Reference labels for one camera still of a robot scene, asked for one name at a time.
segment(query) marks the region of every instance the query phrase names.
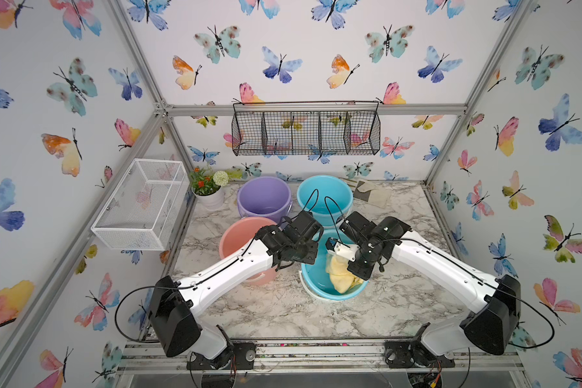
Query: potted plant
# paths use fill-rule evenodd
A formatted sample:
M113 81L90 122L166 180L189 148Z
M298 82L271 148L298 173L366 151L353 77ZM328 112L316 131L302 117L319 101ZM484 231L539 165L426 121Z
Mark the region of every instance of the potted plant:
M211 168L196 167L190 173L192 192L207 210L217 210L224 204L224 190L228 184L228 174L217 171L213 174Z

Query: white flower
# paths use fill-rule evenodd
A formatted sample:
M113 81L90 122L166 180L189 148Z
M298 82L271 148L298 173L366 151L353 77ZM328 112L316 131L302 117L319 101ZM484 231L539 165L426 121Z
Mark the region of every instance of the white flower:
M213 182L220 187L226 186L228 184L228 174L226 171L217 171L216 174L213 175Z

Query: beige cloth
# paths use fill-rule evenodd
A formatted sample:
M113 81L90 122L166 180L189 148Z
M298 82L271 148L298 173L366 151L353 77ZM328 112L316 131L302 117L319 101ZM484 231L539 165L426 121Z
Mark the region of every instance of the beige cloth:
M364 282L364 280L347 270L349 263L347 259L329 254L327 260L326 272L330 275L330 281L334 285L334 289L341 294Z

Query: screw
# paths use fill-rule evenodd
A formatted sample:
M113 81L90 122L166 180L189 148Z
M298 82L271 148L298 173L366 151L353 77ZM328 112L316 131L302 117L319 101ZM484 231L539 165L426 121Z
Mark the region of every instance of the screw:
M246 361L252 362L256 358L256 352L252 349L246 352Z

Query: black wire basket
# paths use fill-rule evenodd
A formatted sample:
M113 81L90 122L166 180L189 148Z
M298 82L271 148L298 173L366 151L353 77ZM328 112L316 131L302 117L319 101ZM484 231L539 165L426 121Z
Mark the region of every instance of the black wire basket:
M375 155L380 149L380 120L375 107L338 105L310 110L316 102L234 104L235 155ZM303 104L302 110L238 111L237 105Z

